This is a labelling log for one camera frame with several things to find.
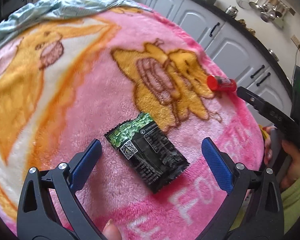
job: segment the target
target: hanging strainer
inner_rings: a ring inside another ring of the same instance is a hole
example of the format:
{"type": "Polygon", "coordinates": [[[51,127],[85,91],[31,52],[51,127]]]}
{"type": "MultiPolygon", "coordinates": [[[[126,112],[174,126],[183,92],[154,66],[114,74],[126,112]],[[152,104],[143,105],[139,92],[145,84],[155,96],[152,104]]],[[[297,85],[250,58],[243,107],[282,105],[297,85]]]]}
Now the hanging strainer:
{"type": "Polygon", "coordinates": [[[249,2],[250,2],[250,0],[237,0],[237,4],[243,9],[250,8],[249,2]]]}

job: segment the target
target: white wall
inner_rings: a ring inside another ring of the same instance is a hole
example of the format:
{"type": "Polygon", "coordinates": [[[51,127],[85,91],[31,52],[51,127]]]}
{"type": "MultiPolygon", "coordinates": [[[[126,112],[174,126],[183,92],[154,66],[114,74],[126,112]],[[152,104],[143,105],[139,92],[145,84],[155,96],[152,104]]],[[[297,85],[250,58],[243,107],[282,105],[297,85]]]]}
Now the white wall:
{"type": "MultiPolygon", "coordinates": [[[[286,0],[282,0],[287,6],[291,6],[286,0]]],[[[297,47],[291,40],[293,34],[300,40],[300,14],[292,16],[288,13],[285,17],[285,27],[283,30],[277,28],[273,23],[265,23],[260,17],[259,12],[252,9],[240,8],[236,0],[218,0],[215,4],[217,7],[225,10],[229,5],[236,6],[239,13],[237,20],[245,19],[247,27],[256,31],[256,37],[263,43],[266,48],[271,48],[279,58],[279,65],[291,80],[295,65],[295,54],[297,47]]],[[[297,65],[300,66],[300,53],[298,53],[297,65]]]]}

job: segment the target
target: black countertop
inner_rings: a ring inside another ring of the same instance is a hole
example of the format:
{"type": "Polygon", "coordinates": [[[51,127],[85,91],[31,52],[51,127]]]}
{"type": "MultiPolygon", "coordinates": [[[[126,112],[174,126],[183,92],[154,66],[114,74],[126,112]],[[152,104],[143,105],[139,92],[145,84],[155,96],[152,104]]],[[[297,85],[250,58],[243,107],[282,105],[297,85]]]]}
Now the black countertop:
{"type": "Polygon", "coordinates": [[[269,65],[272,67],[278,78],[280,79],[282,85],[284,86],[285,90],[287,91],[290,99],[292,99],[292,86],[283,72],[282,68],[278,64],[278,62],[274,59],[274,57],[269,53],[268,49],[251,33],[247,31],[239,22],[235,19],[227,15],[223,10],[219,9],[214,5],[210,5],[206,3],[204,0],[191,0],[202,7],[206,8],[207,10],[211,11],[213,14],[220,17],[225,22],[231,24],[234,28],[236,28],[243,36],[245,36],[253,45],[254,47],[261,53],[261,55],[266,59],[269,65]]]}

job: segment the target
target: metal screw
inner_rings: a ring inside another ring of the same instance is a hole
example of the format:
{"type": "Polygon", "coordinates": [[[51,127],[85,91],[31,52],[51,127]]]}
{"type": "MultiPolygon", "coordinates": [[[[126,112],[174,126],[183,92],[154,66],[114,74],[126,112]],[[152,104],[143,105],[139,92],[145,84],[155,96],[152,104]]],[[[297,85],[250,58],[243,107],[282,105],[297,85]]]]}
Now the metal screw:
{"type": "Polygon", "coordinates": [[[60,170],[64,170],[66,167],[67,167],[67,164],[66,164],[66,163],[60,163],[59,166],[58,166],[58,168],[59,168],[60,170]]]}
{"type": "Polygon", "coordinates": [[[272,173],[273,173],[273,170],[272,170],[271,168],[267,168],[267,169],[266,169],[266,172],[267,172],[268,174],[272,174],[272,173]]]}
{"type": "Polygon", "coordinates": [[[35,167],[32,167],[31,169],[29,169],[29,173],[35,173],[36,172],[36,168],[35,167]]]}
{"type": "Polygon", "coordinates": [[[239,170],[243,170],[244,169],[244,165],[242,163],[237,163],[236,164],[237,169],[239,170]]]}

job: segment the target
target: fingernail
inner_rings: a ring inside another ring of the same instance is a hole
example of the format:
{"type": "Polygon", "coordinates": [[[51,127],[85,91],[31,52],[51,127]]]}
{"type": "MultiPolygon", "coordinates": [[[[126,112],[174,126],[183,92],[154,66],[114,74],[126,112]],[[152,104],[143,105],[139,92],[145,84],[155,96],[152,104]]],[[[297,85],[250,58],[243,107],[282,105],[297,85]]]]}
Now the fingernail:
{"type": "Polygon", "coordinates": [[[106,226],[105,226],[105,228],[106,227],[108,227],[110,224],[112,224],[113,223],[113,220],[112,219],[110,219],[107,223],[106,223],[106,226]]]}

